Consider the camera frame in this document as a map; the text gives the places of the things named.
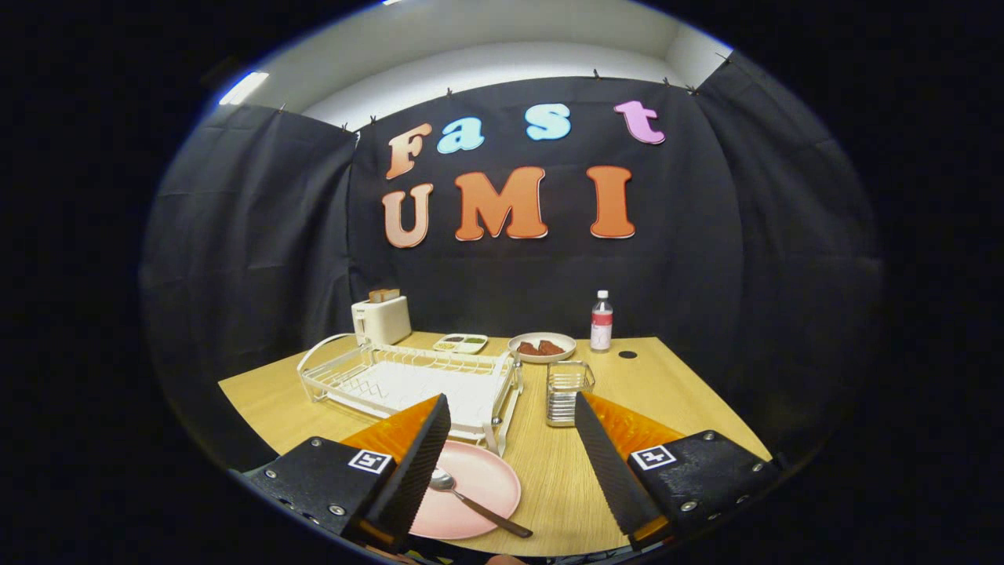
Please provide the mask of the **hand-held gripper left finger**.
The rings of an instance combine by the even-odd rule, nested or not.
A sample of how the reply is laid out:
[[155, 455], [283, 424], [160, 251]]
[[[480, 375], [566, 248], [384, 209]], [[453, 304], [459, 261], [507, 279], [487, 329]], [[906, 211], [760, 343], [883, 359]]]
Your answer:
[[450, 429], [438, 394], [347, 439], [309, 437], [252, 469], [249, 490], [327, 536], [398, 553]]

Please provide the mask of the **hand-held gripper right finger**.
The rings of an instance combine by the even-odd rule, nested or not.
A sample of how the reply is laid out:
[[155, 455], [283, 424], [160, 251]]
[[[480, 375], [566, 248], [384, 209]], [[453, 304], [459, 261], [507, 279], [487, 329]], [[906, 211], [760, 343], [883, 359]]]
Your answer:
[[634, 549], [705, 533], [779, 482], [780, 468], [721, 432], [677, 432], [587, 391], [575, 429]]

